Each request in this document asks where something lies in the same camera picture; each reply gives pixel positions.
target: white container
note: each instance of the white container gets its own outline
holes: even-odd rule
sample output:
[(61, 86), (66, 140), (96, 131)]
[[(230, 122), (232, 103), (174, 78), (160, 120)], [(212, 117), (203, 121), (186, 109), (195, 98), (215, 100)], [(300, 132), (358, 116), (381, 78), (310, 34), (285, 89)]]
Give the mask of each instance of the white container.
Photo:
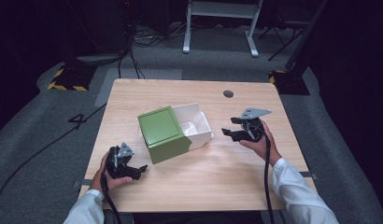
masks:
[(200, 111), (197, 103), (171, 106), (171, 108), (177, 117), (180, 128), (191, 140), (189, 150), (202, 147), (214, 137), (206, 116)]

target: person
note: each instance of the person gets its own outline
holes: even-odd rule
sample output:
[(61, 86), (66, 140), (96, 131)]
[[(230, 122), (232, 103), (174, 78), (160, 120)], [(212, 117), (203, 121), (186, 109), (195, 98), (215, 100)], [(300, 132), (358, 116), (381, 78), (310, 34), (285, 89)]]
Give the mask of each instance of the person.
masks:
[[(262, 121), (262, 124), (264, 131), (271, 142), (269, 163), (273, 167), (274, 193), (284, 201), (287, 211), (291, 215), (293, 221), (300, 224), (338, 223), (333, 211), (326, 205), (320, 196), (308, 186), (302, 175), (300, 175), (300, 173), (290, 163), (282, 158), (277, 150), (274, 137), (269, 131), (266, 123)], [(266, 140), (264, 137), (257, 143), (241, 140), (239, 144), (252, 149), (259, 157), (265, 160)], [(90, 189), (75, 203), (64, 223), (104, 222), (104, 213), (102, 210), (102, 201), (104, 200), (104, 196), (100, 186), (100, 174), (104, 169), (106, 156), (107, 154), (102, 159), (101, 167), (95, 174)], [(109, 189), (115, 189), (126, 185), (132, 180), (133, 179), (131, 177), (113, 179), (110, 175), (107, 175), (107, 185)], [(226, 213), (221, 213), (219, 215), (220, 218), (226, 217)]]

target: white desk stand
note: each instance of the white desk stand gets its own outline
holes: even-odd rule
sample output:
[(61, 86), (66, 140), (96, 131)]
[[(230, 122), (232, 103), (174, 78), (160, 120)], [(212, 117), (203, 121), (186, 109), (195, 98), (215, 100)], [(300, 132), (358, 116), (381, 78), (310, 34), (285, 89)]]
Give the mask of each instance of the white desk stand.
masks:
[(261, 11), (262, 0), (258, 4), (234, 4), (234, 3), (217, 3), (217, 2), (195, 2), (189, 0), (187, 27), (185, 41), (183, 43), (183, 53), (189, 53), (191, 50), (191, 22), (192, 15), (195, 16), (215, 16), (215, 17), (231, 17), (252, 19), (249, 31), (245, 31), (245, 35), (249, 44), (252, 57), (258, 57), (259, 53), (256, 50), (252, 35), (255, 30), (256, 21)]

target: light wood surface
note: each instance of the light wood surface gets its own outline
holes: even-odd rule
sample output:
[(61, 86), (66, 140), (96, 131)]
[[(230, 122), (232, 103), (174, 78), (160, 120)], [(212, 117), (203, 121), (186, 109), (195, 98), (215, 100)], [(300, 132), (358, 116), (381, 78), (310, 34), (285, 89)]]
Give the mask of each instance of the light wood surface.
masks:
[[(224, 91), (232, 91), (226, 98)], [(153, 165), (137, 116), (168, 105), (199, 103), (214, 138), (203, 147)], [(110, 192), (121, 212), (266, 210), (264, 161), (253, 151), (224, 136), (247, 107), (270, 109), (262, 116), (278, 151), (300, 172), (308, 171), (290, 122), (270, 83), (117, 79), (106, 106), (85, 175), (92, 179), (110, 147), (126, 142), (135, 151), (128, 163), (148, 170), (139, 180)], [(269, 171), (271, 189), (271, 168)], [(314, 188), (311, 178), (307, 182)], [(270, 192), (274, 209), (284, 204)]]

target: sleeve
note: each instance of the sleeve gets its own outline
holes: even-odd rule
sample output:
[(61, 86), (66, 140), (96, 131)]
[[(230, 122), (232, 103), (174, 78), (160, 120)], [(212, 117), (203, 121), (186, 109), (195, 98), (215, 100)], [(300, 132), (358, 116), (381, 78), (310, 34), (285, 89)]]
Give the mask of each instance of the sleeve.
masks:
[(332, 210), (283, 158), (273, 167), (273, 189), (296, 223), (338, 223)]
[(73, 205), (64, 224), (104, 223), (103, 200), (104, 195), (99, 190), (89, 189)]

